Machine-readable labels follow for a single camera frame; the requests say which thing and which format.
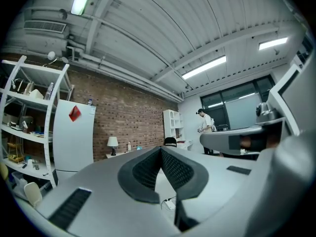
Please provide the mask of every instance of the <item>white corrugated ceiling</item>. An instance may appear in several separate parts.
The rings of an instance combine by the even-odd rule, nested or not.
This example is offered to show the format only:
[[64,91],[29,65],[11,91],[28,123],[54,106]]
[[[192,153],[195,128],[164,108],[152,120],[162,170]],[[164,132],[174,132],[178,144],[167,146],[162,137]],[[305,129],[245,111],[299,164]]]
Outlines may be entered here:
[[[32,8],[27,19],[67,23],[74,41],[86,46],[90,55],[105,56],[176,93],[208,89],[224,78],[260,72],[282,60],[286,63],[304,34],[282,0],[88,0],[84,15],[69,13],[63,20],[58,10],[70,12],[72,3],[73,0],[30,0],[25,5]],[[25,8],[12,25],[5,47],[27,49],[23,22],[25,11],[29,10]],[[104,10],[103,22],[93,35],[89,16],[95,16],[100,8]],[[262,25],[277,31],[258,35],[255,29]],[[254,29],[254,38],[249,29]],[[260,42],[284,36],[289,37],[287,44],[276,50],[258,51]],[[198,55],[201,47],[222,40],[225,41],[218,48]],[[186,62],[192,52],[193,58]],[[226,64],[188,79],[189,87],[181,79],[182,74],[223,55],[227,56]],[[168,68],[182,61],[185,64],[176,68],[178,74]],[[171,72],[161,77],[166,69]]]

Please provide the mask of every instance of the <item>white bookshelf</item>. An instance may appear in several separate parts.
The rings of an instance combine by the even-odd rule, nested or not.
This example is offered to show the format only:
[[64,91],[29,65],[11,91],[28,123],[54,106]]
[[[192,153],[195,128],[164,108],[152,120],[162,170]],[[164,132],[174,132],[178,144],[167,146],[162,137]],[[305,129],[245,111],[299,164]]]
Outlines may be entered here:
[[[0,92],[2,93],[0,101],[0,134],[2,133],[2,131],[5,131],[9,134],[15,135],[18,138],[43,144],[45,159],[40,159],[41,162],[39,163],[39,170],[35,170],[34,168],[28,165],[25,168],[22,168],[24,164],[17,164],[11,162],[8,158],[5,157],[6,155],[3,154],[2,146],[0,145],[0,160],[8,167],[18,172],[38,177],[41,179],[49,180],[51,182],[52,187],[55,188],[56,183],[53,176],[55,172],[55,167],[54,164],[50,162],[49,156],[49,143],[52,142],[52,133],[49,132],[50,117],[51,113],[56,110],[54,100],[55,98],[59,100],[59,91],[67,92],[67,99],[69,99],[74,86],[70,84],[70,81],[67,76],[67,69],[69,67],[69,64],[65,64],[63,70],[56,70],[47,67],[27,64],[25,63],[26,58],[26,56],[22,56],[17,62],[7,60],[1,61],[2,68],[10,76],[7,80],[5,88],[0,90]],[[24,82],[33,81],[35,86],[41,86],[45,88],[48,88],[50,83],[53,82],[54,88],[51,93],[50,99],[37,99],[11,91],[11,82],[16,78],[22,79]],[[7,124],[2,123],[5,106],[13,102],[19,103],[23,106],[21,113],[22,116],[25,115],[27,108],[46,112],[44,136],[42,138],[36,137],[29,133],[25,133],[23,131],[12,129],[11,127],[8,127]]]
[[173,137],[177,141],[186,140],[184,134],[183,116],[179,112],[166,110],[163,112],[164,137]]

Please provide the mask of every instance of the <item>red sticker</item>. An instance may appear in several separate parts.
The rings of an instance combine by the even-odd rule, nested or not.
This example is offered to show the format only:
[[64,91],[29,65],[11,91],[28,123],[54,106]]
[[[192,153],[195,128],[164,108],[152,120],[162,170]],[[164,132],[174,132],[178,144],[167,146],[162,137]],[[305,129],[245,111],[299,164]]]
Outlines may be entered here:
[[74,122],[77,118],[79,118],[81,112],[79,111],[77,105],[73,108],[73,110],[69,113],[70,119]]

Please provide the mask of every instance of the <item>black chair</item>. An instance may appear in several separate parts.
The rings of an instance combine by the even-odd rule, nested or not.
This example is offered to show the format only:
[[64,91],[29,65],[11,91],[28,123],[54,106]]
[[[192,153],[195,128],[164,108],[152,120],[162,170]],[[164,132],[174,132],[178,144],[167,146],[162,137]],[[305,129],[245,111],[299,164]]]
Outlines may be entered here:
[[177,147],[177,140],[173,137],[165,138],[164,145],[170,147]]

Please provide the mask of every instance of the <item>white lampshade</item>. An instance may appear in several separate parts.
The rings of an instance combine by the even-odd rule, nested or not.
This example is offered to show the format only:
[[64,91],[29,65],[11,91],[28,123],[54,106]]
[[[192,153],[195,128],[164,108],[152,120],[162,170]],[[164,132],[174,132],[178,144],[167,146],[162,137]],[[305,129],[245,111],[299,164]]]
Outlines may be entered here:
[[119,145],[117,137],[109,137],[108,147],[117,147]]

